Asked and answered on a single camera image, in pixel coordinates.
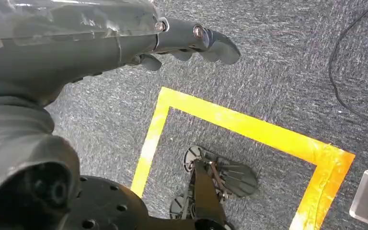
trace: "screw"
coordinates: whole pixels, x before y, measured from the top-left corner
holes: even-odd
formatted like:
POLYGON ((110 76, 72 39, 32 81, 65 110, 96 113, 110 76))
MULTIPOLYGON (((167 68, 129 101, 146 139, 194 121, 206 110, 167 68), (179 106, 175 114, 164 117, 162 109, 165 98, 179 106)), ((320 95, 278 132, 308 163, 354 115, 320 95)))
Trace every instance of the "screw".
POLYGON ((201 26, 196 25, 196 26, 194 27, 194 36, 195 36, 196 38, 203 38, 203 37, 204 37, 204 30, 202 29, 202 27, 201 27, 201 26))
POLYGON ((165 31, 166 30, 166 24, 164 24, 164 22, 156 23, 156 30, 165 31))

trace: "plastic film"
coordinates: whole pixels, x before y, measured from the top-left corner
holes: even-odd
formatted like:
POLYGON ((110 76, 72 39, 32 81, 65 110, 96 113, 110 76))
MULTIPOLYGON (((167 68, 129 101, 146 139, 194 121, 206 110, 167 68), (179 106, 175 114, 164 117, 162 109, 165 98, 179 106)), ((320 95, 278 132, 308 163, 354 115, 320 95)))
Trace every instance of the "plastic film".
POLYGON ((0 47, 157 34, 160 17, 148 0, 0 0, 0 47))

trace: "yellow tape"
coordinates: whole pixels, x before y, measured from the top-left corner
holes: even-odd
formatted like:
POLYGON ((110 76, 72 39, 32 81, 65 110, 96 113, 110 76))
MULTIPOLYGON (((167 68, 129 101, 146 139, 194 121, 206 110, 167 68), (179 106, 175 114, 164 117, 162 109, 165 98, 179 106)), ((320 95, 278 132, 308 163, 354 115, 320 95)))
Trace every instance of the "yellow tape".
POLYGON ((141 197, 143 194, 151 161, 170 107, 317 165, 290 229, 317 230, 321 227, 325 215, 355 158, 352 153, 164 87, 160 91, 132 182, 131 189, 138 196, 141 197))

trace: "black cable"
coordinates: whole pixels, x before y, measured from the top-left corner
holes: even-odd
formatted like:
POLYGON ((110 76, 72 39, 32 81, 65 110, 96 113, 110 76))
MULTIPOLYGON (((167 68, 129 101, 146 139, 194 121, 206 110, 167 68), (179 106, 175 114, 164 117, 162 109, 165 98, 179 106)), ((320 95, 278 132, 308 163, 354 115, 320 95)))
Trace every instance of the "black cable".
POLYGON ((333 90, 335 91, 335 96, 336 99, 338 100, 338 102, 345 107, 346 109, 348 109, 350 112, 356 114, 357 116, 359 116, 360 118, 368 121, 368 116, 361 114, 360 112, 356 111, 355 109, 353 109, 352 107, 350 107, 349 105, 345 104, 344 101, 342 101, 341 96, 339 95, 338 92, 338 88, 335 84, 334 78, 332 77, 332 62, 335 59, 336 56, 336 50, 338 48, 339 43, 341 42, 341 40, 346 36, 346 33, 357 23, 359 22, 366 14, 368 13, 368 9, 365 10, 352 24, 350 24, 350 26, 348 26, 345 30, 342 31, 342 33, 339 35, 338 40, 336 41, 336 44, 333 48, 333 51, 331 53, 331 57, 329 58, 329 62, 328 62, 328 75, 329 75, 329 80, 331 81, 331 84, 333 86, 333 90))

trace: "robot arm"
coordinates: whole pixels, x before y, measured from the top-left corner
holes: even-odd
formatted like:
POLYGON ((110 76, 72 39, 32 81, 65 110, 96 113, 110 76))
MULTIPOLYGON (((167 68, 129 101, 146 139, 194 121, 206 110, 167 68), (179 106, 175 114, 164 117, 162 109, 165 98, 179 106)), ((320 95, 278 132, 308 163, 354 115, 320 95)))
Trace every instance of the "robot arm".
POLYGON ((0 0, 0 227, 61 229, 78 193, 77 153, 43 109, 64 85, 195 52, 240 57, 225 35, 160 17, 147 0, 0 0))

